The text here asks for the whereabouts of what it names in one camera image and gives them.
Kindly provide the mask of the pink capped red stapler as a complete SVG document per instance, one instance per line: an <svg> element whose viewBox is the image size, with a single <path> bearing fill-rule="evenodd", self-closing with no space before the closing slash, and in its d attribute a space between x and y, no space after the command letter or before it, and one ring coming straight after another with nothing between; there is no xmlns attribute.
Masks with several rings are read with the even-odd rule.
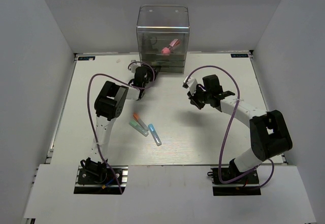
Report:
<svg viewBox="0 0 325 224"><path fill-rule="evenodd" d="M163 55L170 55L172 51L180 44L179 39L174 39L167 47L164 47L161 50L161 54Z"/></svg>

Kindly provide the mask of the clear acrylic drawer organizer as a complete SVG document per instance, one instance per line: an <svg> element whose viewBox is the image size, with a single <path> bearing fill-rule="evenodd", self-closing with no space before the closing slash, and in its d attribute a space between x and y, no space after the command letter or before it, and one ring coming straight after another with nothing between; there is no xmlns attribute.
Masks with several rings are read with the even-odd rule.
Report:
<svg viewBox="0 0 325 224"><path fill-rule="evenodd" d="M137 19L137 41L140 61L171 61L161 66L162 73L183 73L188 50L190 24L188 8L181 5L142 5ZM174 39L180 44L170 55L161 54Z"/></svg>

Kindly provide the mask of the orange capped marker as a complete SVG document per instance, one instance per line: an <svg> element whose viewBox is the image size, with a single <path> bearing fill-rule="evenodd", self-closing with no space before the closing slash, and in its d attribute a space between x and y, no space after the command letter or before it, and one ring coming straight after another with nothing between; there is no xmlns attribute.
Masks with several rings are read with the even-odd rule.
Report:
<svg viewBox="0 0 325 224"><path fill-rule="evenodd" d="M140 116L137 113L134 113L133 117L144 130L149 131L148 126L145 124L145 122L140 118Z"/></svg>

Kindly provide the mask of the green capped marker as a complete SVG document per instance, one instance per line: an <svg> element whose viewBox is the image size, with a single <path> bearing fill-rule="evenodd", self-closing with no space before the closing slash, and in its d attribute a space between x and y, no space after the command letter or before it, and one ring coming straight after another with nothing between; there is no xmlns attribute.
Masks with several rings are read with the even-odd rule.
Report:
<svg viewBox="0 0 325 224"><path fill-rule="evenodd" d="M135 120L130 120L129 125L133 127L136 131L138 131L143 136L148 136L148 131L146 131L141 125L139 125Z"/></svg>

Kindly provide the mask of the blue capped marker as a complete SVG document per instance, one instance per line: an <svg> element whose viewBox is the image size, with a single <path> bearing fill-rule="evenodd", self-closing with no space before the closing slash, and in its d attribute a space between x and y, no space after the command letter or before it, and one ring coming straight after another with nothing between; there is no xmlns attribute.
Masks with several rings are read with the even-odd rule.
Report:
<svg viewBox="0 0 325 224"><path fill-rule="evenodd" d="M161 139L159 138L157 131L155 130L153 124L148 125L149 131L151 132L151 135L156 143L157 146L161 146Z"/></svg>

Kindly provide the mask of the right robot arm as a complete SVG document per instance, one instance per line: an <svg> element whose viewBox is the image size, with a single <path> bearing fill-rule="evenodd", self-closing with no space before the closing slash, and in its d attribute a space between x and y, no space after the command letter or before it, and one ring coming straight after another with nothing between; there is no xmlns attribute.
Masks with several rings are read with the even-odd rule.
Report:
<svg viewBox="0 0 325 224"><path fill-rule="evenodd" d="M258 109L239 99L235 93L224 91L216 75L204 77L202 84L187 76L183 87L188 89L190 103L198 109L210 105L230 115L230 122L236 119L250 131L248 150L232 159L225 173L221 167L218 168L219 183L240 183L266 160L292 149L293 142L280 111Z"/></svg>

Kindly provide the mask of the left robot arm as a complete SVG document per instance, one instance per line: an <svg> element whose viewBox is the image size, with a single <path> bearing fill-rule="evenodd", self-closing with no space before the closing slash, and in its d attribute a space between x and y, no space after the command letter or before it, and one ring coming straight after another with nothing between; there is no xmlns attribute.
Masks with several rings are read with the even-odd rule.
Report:
<svg viewBox="0 0 325 224"><path fill-rule="evenodd" d="M145 90L151 87L156 80L161 67L152 67L144 62L137 65L137 61L132 61L127 69L134 74L129 83L122 82L110 75L94 74L87 88L87 112L94 134L94 140L90 155L80 162L81 167L90 171L90 177L97 183L101 183L107 178L106 168L108 163L108 144L111 132L116 119L121 115L125 101L139 101L143 98ZM90 109L90 90L92 82L96 77L107 77L94 102L96 122L93 122Z"/></svg>

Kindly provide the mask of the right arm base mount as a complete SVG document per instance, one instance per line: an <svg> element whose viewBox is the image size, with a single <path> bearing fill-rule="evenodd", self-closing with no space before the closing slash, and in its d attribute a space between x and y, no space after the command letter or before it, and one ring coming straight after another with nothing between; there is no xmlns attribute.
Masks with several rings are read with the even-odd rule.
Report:
<svg viewBox="0 0 325 224"><path fill-rule="evenodd" d="M218 168L211 168L207 176L212 180L213 195L226 196L260 196L259 177L257 170L234 182L223 184L218 178Z"/></svg>

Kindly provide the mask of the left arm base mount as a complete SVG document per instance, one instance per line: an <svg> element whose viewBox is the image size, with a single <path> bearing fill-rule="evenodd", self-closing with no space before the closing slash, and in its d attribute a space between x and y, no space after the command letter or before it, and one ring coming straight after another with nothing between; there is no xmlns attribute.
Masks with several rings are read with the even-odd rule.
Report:
<svg viewBox="0 0 325 224"><path fill-rule="evenodd" d="M81 195L120 195L127 185L128 166L113 166L115 175L107 168L106 173L95 176L81 166L77 171L74 194Z"/></svg>

